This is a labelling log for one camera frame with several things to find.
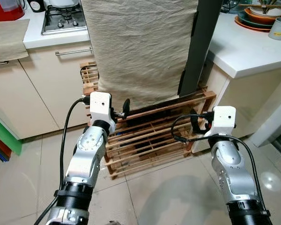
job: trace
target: orange plate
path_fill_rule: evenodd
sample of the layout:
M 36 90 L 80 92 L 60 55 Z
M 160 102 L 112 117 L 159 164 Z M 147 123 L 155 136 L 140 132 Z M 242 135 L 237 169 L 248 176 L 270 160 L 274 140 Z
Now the orange plate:
M 276 18 L 270 18 L 260 15 L 255 15 L 251 12 L 249 8 L 245 8 L 244 11 L 249 16 L 252 22 L 260 23 L 260 24 L 273 24 Z
M 242 24 L 242 22 L 241 22 L 241 20 L 238 18 L 238 16 L 236 16 L 235 18 L 234 18 L 234 21 L 238 24 L 238 25 L 240 25 L 240 26 L 242 26 L 242 27 L 245 27 L 245 28 L 247 28 L 247 29 L 250 29 L 250 30 L 255 30 L 255 31 L 261 31 L 261 32 L 270 32 L 270 30 L 271 29 L 264 29 L 264 28 L 255 28 L 255 27 L 250 27 L 250 26 L 248 26 L 248 25 L 244 25 L 244 24 Z

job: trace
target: tiled floor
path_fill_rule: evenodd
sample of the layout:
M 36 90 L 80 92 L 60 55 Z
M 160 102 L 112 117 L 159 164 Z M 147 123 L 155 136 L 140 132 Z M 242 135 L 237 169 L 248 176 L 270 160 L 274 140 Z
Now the tiled floor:
M 65 170 L 82 129 L 68 132 Z M 61 135 L 24 144 L 22 155 L 0 162 L 0 225 L 32 225 L 59 184 Z M 281 154 L 272 145 L 255 156 L 266 206 L 281 225 Z M 90 225 L 230 225 L 210 153 L 110 180 L 102 167 L 90 206 Z

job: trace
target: kitchen counter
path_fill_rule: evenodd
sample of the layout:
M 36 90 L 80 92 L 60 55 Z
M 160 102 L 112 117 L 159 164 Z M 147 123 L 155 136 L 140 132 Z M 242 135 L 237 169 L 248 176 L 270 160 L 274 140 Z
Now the kitchen counter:
M 281 41 L 237 25 L 221 13 L 207 57 L 232 78 L 281 68 Z
M 25 15 L 20 18 L 30 19 L 23 43 L 26 49 L 39 48 L 51 45 L 68 44 L 81 41 L 89 41 L 89 33 L 87 30 L 42 35 L 42 27 L 44 22 L 45 12 L 34 13 L 27 5 Z
M 231 78 L 281 68 L 281 41 L 237 25 L 234 17 L 220 13 L 207 57 Z M 21 19 L 27 18 L 30 23 L 23 41 L 27 49 L 89 40 L 87 30 L 42 35 L 44 12 L 33 13 L 30 7 Z

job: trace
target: beige cloth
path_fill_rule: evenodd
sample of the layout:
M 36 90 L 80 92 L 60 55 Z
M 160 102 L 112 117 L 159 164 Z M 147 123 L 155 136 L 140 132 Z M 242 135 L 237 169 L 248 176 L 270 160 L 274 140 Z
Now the beige cloth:
M 120 110 L 177 98 L 198 0 L 81 0 L 100 74 Z
M 28 56 L 23 44 L 28 24 L 29 19 L 0 22 L 0 62 Z

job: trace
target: cabinet handle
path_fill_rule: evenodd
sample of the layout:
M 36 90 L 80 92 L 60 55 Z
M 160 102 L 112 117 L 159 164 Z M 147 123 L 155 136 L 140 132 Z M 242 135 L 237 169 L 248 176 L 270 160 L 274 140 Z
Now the cabinet handle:
M 5 64 L 8 64 L 9 61 L 4 61 L 4 62 L 0 62 L 0 65 L 5 65 Z
M 91 52 L 91 51 L 93 51 L 93 49 L 89 48 L 89 49 L 77 50 L 77 51 L 72 51 L 72 52 L 62 52 L 62 53 L 55 52 L 55 55 L 56 56 L 58 56 L 58 55 L 68 55 L 68 54 Z

